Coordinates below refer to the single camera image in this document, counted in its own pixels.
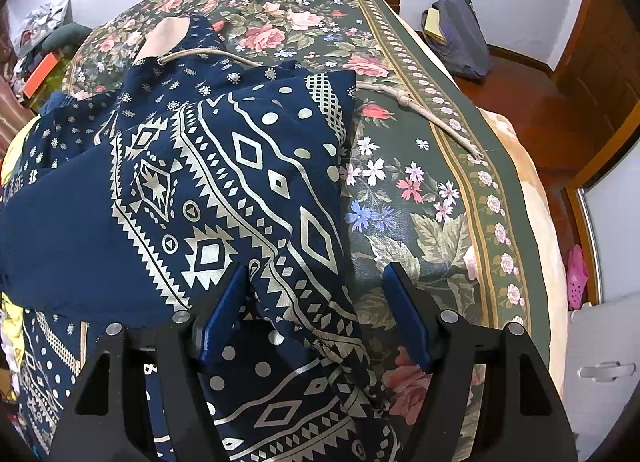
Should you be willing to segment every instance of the bed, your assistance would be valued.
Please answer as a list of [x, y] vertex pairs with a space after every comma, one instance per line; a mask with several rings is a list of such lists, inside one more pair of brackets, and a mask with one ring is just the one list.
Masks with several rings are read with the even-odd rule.
[[[230, 52], [405, 90], [469, 138], [475, 159], [394, 99], [360, 90], [340, 169], [346, 284], [376, 374], [392, 391], [405, 438], [424, 399], [382, 293], [381, 271], [400, 262], [418, 287], [469, 321], [523, 324], [560, 390], [566, 348], [564, 268], [535, 166], [509, 121], [476, 108], [442, 63], [383, 0], [143, 0], [96, 28], [70, 63], [63, 91], [79, 99], [115, 89], [145, 34], [168, 16], [203, 14]], [[84, 359], [86, 330], [75, 355]], [[457, 459], [469, 453], [483, 371], [477, 366]]]

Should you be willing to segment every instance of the orange rectangular object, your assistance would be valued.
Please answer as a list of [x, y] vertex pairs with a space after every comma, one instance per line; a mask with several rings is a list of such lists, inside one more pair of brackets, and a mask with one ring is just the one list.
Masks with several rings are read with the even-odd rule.
[[36, 67], [36, 70], [31, 73], [29, 79], [27, 79], [27, 82], [24, 84], [22, 93], [25, 97], [30, 98], [34, 95], [38, 87], [49, 75], [49, 72], [51, 72], [53, 70], [53, 67], [58, 64], [58, 61], [60, 61], [60, 59], [53, 52], [50, 52], [44, 57], [44, 59]]

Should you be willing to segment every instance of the wooden door frame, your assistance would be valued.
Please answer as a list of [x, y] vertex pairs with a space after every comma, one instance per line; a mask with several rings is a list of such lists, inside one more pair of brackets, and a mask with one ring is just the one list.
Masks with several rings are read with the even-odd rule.
[[582, 0], [580, 3], [580, 9], [578, 10], [578, 16], [575, 19], [574, 28], [571, 31], [571, 35], [569, 36], [568, 41], [566, 42], [566, 46], [564, 48], [564, 52], [560, 57], [560, 61], [556, 65], [555, 70], [551, 73], [551, 80], [554, 83], [558, 83], [558, 80], [562, 73], [566, 70], [569, 61], [571, 61], [571, 56], [574, 53], [575, 46], [578, 43], [578, 38], [582, 34], [582, 30], [584, 28], [584, 23], [587, 20], [587, 13], [589, 12], [589, 8], [591, 7], [592, 0]]
[[569, 182], [565, 191], [572, 211], [578, 238], [582, 246], [582, 256], [587, 265], [589, 281], [587, 282], [587, 298], [591, 304], [602, 302], [602, 280], [598, 265], [598, 250], [595, 244], [593, 228], [584, 202], [584, 189], [593, 185], [607, 174], [616, 163], [636, 143], [640, 136], [640, 102], [626, 117], [625, 122], [616, 131], [604, 147], [589, 163], [580, 170], [578, 175]]

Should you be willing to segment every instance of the green floral fabric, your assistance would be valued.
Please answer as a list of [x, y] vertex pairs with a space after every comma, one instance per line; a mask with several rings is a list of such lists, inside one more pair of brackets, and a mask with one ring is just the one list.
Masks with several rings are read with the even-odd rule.
[[[538, 248], [515, 168], [478, 110], [424, 55], [383, 0], [144, 0], [96, 28], [69, 65], [63, 90], [87, 98], [117, 88], [165, 16], [204, 14], [228, 51], [263, 64], [296, 59], [313, 71], [409, 92], [484, 153], [476, 160], [395, 100], [358, 91], [341, 156], [344, 247], [351, 299], [390, 414], [406, 438], [430, 376], [401, 345], [381, 289], [400, 262], [442, 308], [476, 324], [523, 324], [548, 362], [550, 329]], [[472, 445], [483, 370], [474, 371], [457, 458]]]

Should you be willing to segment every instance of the yellow fabric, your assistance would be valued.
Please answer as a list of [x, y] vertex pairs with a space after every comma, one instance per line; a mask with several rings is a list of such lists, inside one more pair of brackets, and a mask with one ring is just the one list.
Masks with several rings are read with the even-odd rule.
[[6, 155], [4, 156], [4, 161], [2, 162], [2, 170], [0, 171], [0, 182], [2, 182], [3, 185], [6, 184], [9, 177], [11, 177], [11, 172], [14, 170], [15, 163], [18, 161], [18, 158], [22, 153], [24, 139], [27, 137], [29, 130], [39, 118], [40, 116], [35, 116], [31, 121], [27, 122], [25, 127], [18, 132], [14, 137], [14, 140], [9, 144], [9, 148], [6, 150]]
[[24, 336], [22, 335], [22, 308], [11, 303], [6, 294], [2, 294], [2, 331], [14, 348], [15, 363], [20, 366], [24, 357]]

